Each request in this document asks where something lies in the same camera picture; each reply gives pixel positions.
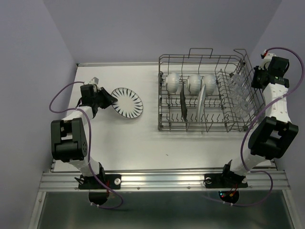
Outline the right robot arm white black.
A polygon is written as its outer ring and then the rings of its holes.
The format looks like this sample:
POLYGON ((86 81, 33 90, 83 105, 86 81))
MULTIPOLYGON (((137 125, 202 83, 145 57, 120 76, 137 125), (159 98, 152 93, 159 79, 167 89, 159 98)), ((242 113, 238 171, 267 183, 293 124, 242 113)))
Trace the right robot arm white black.
POLYGON ((266 55, 263 63, 254 68, 251 87, 263 91, 265 117, 252 132, 242 156, 224 165, 219 175, 222 185, 240 184, 258 164, 281 158, 296 137, 298 126, 291 122, 285 97, 289 81, 284 75, 288 68, 289 60, 274 54, 266 55))

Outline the white plate red strawberries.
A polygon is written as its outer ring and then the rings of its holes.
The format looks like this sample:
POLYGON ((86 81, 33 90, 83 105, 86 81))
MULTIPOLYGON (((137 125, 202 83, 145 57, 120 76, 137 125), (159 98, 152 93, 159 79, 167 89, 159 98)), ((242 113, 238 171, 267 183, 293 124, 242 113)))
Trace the white plate red strawberries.
POLYGON ((204 84, 201 88, 201 91, 198 95, 198 103, 197 103, 197 112, 196 112, 196 118, 197 122, 201 122, 201 118, 204 112, 204 101, 206 96, 206 85, 204 84))

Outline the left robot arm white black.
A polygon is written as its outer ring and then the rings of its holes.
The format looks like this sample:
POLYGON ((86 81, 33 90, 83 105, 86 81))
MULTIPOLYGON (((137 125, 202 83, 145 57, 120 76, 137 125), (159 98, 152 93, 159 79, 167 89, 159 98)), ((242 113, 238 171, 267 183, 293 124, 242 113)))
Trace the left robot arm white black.
POLYGON ((107 184, 104 168, 91 157, 92 126, 90 121, 99 109, 106 109, 118 99, 95 83, 80 86, 81 97, 68 116, 51 122, 51 153, 81 172, 80 185, 101 188, 107 184))

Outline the white plate blue stripes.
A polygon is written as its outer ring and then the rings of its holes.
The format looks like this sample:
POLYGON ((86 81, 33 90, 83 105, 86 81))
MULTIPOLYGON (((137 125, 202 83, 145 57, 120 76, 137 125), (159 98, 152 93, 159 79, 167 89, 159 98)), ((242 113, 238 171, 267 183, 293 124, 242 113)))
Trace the white plate blue stripes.
POLYGON ((119 115, 128 119, 135 119, 143 113, 143 102, 133 90, 119 87, 112 91, 111 96, 117 99, 112 107, 119 115))

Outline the dark teal square plate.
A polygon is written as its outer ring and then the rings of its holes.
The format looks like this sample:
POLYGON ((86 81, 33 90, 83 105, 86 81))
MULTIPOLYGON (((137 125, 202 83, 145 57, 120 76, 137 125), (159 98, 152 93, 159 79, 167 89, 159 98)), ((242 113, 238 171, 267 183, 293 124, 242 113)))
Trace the dark teal square plate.
POLYGON ((187 121, 187 108, 186 108, 185 95, 184 95, 184 83, 182 83, 181 91, 180 91, 180 104, 181 104, 182 118, 186 122, 187 121))

